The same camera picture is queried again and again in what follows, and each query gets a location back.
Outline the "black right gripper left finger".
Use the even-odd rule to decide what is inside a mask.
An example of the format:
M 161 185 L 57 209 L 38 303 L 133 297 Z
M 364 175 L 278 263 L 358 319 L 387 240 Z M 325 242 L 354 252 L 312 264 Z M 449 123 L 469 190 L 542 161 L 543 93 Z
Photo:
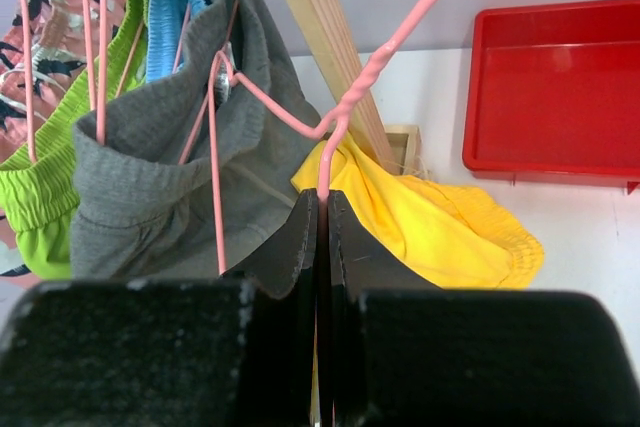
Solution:
M 215 280 L 44 282 L 1 335 L 5 426 L 308 426 L 318 199 Z

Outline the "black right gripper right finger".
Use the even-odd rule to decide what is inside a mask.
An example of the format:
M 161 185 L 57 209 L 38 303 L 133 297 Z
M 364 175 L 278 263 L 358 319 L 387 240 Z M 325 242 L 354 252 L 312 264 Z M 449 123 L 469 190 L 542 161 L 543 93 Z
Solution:
M 575 292 L 442 289 L 328 200 L 340 426 L 635 426 L 609 314 Z

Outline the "yellow shorts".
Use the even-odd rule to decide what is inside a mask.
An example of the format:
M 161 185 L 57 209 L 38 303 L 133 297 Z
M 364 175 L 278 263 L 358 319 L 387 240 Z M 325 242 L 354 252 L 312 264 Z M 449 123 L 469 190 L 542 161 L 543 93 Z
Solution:
M 332 157 L 330 187 L 384 247 L 439 287 L 524 289 L 544 263 L 539 241 L 484 190 L 394 176 L 351 137 Z

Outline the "pink wire hanger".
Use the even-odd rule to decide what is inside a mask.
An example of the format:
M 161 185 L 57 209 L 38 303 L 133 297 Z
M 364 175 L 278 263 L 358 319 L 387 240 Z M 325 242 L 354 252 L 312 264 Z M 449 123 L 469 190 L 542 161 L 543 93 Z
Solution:
M 329 250 L 327 203 L 329 197 L 330 170 L 333 154 L 349 128 L 351 114 L 353 113 L 357 103 L 363 100 L 367 93 L 370 93 L 371 87 L 378 80 L 382 70 L 415 30 L 419 22 L 436 1 L 437 0 L 418 0 L 416 2 L 415 6 L 410 10 L 391 37 L 381 47 L 374 51 L 367 63 L 362 64 L 361 72 L 357 75 L 346 93 L 344 93 L 339 100 L 336 100 L 336 106 L 332 108 L 315 127 L 306 125 L 295 118 L 281 105 L 270 98 L 265 92 L 259 89 L 245 75 L 236 73 L 233 70 L 229 70 L 227 72 L 229 81 L 232 85 L 242 84 L 249 92 L 259 99 L 269 111 L 293 130 L 310 139 L 324 138 L 326 140 L 326 145 L 319 163 L 317 186 L 317 245 L 322 257 L 327 256 Z

